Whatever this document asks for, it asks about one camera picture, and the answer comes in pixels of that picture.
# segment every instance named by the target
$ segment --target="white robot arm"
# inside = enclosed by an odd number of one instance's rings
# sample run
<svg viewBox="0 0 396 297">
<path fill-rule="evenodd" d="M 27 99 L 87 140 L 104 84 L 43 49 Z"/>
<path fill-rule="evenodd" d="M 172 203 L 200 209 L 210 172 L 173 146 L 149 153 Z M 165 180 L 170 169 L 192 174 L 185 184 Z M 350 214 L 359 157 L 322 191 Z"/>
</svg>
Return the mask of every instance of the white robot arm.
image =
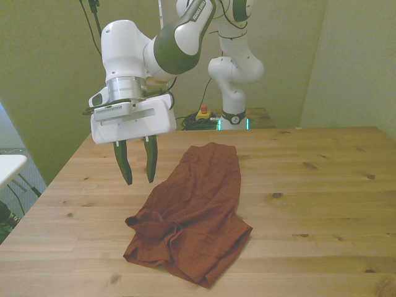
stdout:
<svg viewBox="0 0 396 297">
<path fill-rule="evenodd" d="M 194 68 L 200 58 L 202 39 L 213 19 L 218 21 L 220 44 L 228 57 L 212 60 L 209 74 L 222 90 L 222 121 L 229 122 L 229 129 L 241 128 L 245 96 L 232 82 L 257 81 L 264 71 L 245 37 L 252 2 L 178 0 L 180 19 L 166 25 L 152 40 L 130 20 L 118 20 L 103 29 L 106 87 L 89 99 L 86 112 L 91 114 L 95 143 L 114 143 L 119 167 L 128 184 L 132 183 L 132 172 L 126 158 L 126 140 L 141 137 L 145 140 L 147 176 L 152 182 L 157 162 L 155 136 L 176 130 L 173 96 L 163 92 L 151 97 L 146 79 L 167 82 Z"/>
</svg>

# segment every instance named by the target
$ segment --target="black cable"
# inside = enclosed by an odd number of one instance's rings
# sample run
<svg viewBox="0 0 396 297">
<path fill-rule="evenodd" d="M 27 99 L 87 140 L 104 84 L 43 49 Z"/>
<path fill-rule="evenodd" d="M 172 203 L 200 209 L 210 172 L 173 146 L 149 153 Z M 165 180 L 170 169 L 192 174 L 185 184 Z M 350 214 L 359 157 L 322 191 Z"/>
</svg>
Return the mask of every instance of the black cable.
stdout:
<svg viewBox="0 0 396 297">
<path fill-rule="evenodd" d="M 95 22 L 97 23 L 97 29 L 99 32 L 99 36 L 101 37 L 101 28 L 100 28 L 100 23 L 99 23 L 99 19 L 98 19 L 98 14 L 96 12 L 94 12 L 93 16 L 95 17 Z"/>
<path fill-rule="evenodd" d="M 245 28 L 247 27 L 248 23 L 246 22 L 245 26 L 243 26 L 243 27 L 239 27 L 239 26 L 235 25 L 235 24 L 234 24 L 232 21 L 230 21 L 230 19 L 227 17 L 226 11 L 225 11 L 225 8 L 224 8 L 223 1 L 222 1 L 222 0 L 219 0 L 219 1 L 220 1 L 220 4 L 222 5 L 225 19 L 226 19 L 230 24 L 232 24 L 232 26 L 234 26 L 235 28 L 238 28 L 238 29 L 241 29 L 241 30 L 242 30 L 242 29 L 245 29 Z"/>
<path fill-rule="evenodd" d="M 171 86 L 169 87 L 169 89 L 168 89 L 168 90 L 166 90 L 166 92 L 167 92 L 167 91 L 170 91 L 170 90 L 171 90 L 171 88 L 173 88 L 174 84 L 176 83 L 176 79 L 178 79 L 178 78 L 177 78 L 177 77 L 175 77 L 175 78 L 174 78 L 174 81 L 173 81 L 173 83 L 171 84 Z"/>
<path fill-rule="evenodd" d="M 201 102 L 200 102 L 200 105 L 199 105 L 198 111 L 200 110 L 200 107 L 202 106 L 202 103 L 204 102 L 204 98 L 205 98 L 206 90 L 208 89 L 208 86 L 209 86 L 209 83 L 210 83 L 210 81 L 211 81 L 211 80 L 212 80 L 212 78 L 209 78 L 209 81 L 208 81 L 208 83 L 206 84 L 206 88 L 205 88 L 205 91 L 204 91 L 204 95 L 202 96 L 202 100 L 201 100 Z"/>
<path fill-rule="evenodd" d="M 101 52 L 100 52 L 100 50 L 99 50 L 99 48 L 98 48 L 98 46 L 97 46 L 97 43 L 96 43 L 96 41 L 95 41 L 95 37 L 93 37 L 92 27 L 91 27 L 91 23 L 89 22 L 87 12 L 85 11 L 85 7 L 84 7 L 84 5 L 82 4 L 82 0 L 79 0 L 79 1 L 80 1 L 82 10 L 84 11 L 85 18 L 87 19 L 87 22 L 88 22 L 88 26 L 89 26 L 89 30 L 90 30 L 90 32 L 91 32 L 93 44 L 95 45 L 95 47 L 97 48 L 97 51 L 98 51 L 99 55 L 101 56 Z"/>
<path fill-rule="evenodd" d="M 97 6 L 99 6 L 99 0 L 88 0 L 88 3 L 89 3 L 89 7 L 91 8 L 91 12 L 93 13 L 93 16 L 95 18 L 95 22 L 97 23 L 99 36 L 101 37 L 101 28 L 98 19 L 98 9 L 97 9 Z"/>
<path fill-rule="evenodd" d="M 218 124 L 218 121 L 212 121 L 210 118 L 207 119 L 199 119 L 196 121 L 196 116 L 198 112 L 190 114 L 188 116 L 183 116 L 184 120 L 181 122 L 181 126 L 183 127 L 183 131 L 191 131 L 191 130 L 215 130 Z M 210 116 L 212 118 L 216 117 L 214 113 L 211 113 Z"/>
</svg>

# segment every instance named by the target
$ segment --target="crumpled fabric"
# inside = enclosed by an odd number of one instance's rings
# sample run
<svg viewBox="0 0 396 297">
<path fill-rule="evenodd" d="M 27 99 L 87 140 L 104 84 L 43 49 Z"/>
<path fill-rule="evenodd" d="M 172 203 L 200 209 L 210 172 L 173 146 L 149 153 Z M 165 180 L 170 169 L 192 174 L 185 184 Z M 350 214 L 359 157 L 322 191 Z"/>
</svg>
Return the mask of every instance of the crumpled fabric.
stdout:
<svg viewBox="0 0 396 297">
<path fill-rule="evenodd" d="M 241 189 L 233 146 L 192 146 L 169 178 L 126 219 L 136 233 L 128 262 L 155 267 L 210 288 L 232 264 L 252 227 L 235 214 Z"/>
</svg>

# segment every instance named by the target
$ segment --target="ventilation grille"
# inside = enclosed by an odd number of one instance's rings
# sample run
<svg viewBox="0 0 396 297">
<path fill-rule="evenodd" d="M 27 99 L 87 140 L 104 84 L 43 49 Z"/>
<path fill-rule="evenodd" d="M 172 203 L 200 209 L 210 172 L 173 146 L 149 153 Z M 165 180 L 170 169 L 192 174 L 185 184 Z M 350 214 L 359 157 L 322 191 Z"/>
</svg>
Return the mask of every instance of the ventilation grille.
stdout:
<svg viewBox="0 0 396 297">
<path fill-rule="evenodd" d="M 113 110 L 121 110 L 123 107 L 121 105 L 117 105 L 117 106 L 112 106 L 112 107 L 107 107 L 103 110 L 97 110 L 96 114 L 101 114 L 101 113 L 107 113 L 109 111 L 113 111 Z"/>
</svg>

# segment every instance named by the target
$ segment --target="wooden table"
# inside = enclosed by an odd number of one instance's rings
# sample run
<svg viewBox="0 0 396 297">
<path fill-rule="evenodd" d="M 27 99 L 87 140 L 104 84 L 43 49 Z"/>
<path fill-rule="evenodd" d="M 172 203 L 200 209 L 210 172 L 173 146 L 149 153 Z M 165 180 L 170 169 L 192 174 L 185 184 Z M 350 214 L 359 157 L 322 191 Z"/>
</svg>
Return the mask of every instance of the wooden table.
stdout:
<svg viewBox="0 0 396 297">
<path fill-rule="evenodd" d="M 124 224 L 191 145 L 235 145 L 237 214 L 253 226 L 211 290 L 130 264 Z M 374 127 L 191 131 L 141 140 L 126 186 L 113 145 L 88 138 L 0 246 L 0 296 L 395 296 L 396 144 Z"/>
</svg>

